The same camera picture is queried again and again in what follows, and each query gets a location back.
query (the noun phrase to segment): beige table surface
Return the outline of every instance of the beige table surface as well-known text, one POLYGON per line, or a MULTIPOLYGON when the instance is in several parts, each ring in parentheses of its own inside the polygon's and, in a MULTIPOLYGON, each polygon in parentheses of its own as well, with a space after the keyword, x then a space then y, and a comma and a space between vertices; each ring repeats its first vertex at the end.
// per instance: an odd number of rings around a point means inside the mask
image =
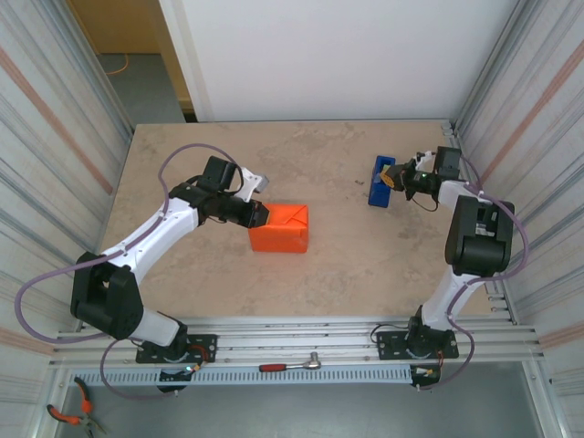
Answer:
MULTIPOLYGON (((144 305, 176 317, 409 316, 446 268, 451 213, 427 213, 392 193, 388 209, 368 206, 378 154, 398 162, 444 145, 438 122, 261 122, 140 125, 121 177, 103 248, 117 244, 162 203, 156 173, 176 148, 224 148, 270 184, 267 203, 305 203, 306 254, 254 253, 247 230, 211 221, 185 236, 140 285, 144 305)), ((185 151, 164 177, 172 188, 203 171, 209 151, 185 151)), ((433 206, 427 196, 420 203, 433 206)), ((490 311, 485 292, 466 314, 490 311)))

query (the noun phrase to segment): orange box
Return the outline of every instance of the orange box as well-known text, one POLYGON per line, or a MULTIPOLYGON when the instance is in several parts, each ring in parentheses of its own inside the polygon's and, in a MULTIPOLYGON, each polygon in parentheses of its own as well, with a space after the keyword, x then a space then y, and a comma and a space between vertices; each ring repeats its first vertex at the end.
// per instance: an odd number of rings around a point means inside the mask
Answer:
POLYGON ((306 253, 308 249, 308 206, 266 203, 267 224, 250 228, 254 251, 268 253, 306 253))

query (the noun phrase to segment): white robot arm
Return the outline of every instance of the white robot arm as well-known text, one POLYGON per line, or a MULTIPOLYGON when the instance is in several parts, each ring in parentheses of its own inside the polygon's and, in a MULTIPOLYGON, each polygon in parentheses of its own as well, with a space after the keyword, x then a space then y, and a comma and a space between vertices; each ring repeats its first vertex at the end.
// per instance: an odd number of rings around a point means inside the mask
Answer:
MULTIPOLYGON (((468 190, 460 181, 461 153, 454 148, 439 147, 435 154, 418 153, 405 164, 391 166, 381 176, 393 190, 405 192, 409 201, 417 193, 431 197, 453 211, 453 220, 444 249, 448 267, 443 278, 414 317, 408 331, 378 333, 384 352, 396 360, 457 357, 453 324, 468 298, 484 283, 507 268, 511 256, 513 221, 499 207, 468 190), (421 163, 435 155, 431 172, 420 171, 421 163)), ((514 205, 503 202, 514 212, 514 205)))
MULTIPOLYGON (((107 256, 121 252, 121 255, 76 272, 71 313, 116 339, 148 341, 168 349, 169 357, 181 357, 186 339, 182 323, 145 308, 138 285, 166 251, 204 224, 208 217, 246 228, 264 225, 269 212, 251 196, 261 193, 267 184, 268 179, 263 175, 211 157, 203 175, 182 182, 170 191, 166 213, 161 207, 131 235, 102 253, 107 256), (235 171, 240 172, 242 184, 230 193, 226 189, 235 171), (153 232, 126 249, 160 217, 162 221, 153 232)), ((86 253, 78 262, 98 257, 86 253)))

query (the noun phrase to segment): corrugated metal wall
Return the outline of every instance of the corrugated metal wall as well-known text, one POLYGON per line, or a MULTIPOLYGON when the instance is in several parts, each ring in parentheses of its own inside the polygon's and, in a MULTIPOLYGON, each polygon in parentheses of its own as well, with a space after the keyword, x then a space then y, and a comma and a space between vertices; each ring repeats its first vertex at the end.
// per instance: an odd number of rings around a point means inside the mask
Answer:
MULTIPOLYGON (((457 124, 485 190, 512 201, 530 238, 507 284, 537 328, 574 435, 584 436, 584 2, 526 2, 484 89, 457 124)), ((514 240, 512 263, 521 256, 514 240)))
MULTIPOLYGON (((131 139, 70 18, 60 1, 0 4, 0 436, 33 432, 52 351, 18 325, 15 293, 98 248, 131 139)), ((27 292, 35 329, 71 329, 71 286, 61 276, 27 292)))

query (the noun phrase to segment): blue object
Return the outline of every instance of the blue object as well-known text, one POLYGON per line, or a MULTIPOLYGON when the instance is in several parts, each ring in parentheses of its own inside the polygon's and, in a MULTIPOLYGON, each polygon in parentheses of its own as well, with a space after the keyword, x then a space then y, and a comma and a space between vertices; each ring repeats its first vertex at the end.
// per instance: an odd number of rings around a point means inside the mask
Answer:
POLYGON ((383 166, 395 164, 395 158, 378 155, 371 175, 371 187, 369 189, 369 205, 386 208, 390 204, 391 189, 383 181, 375 182, 375 176, 383 170, 383 166))

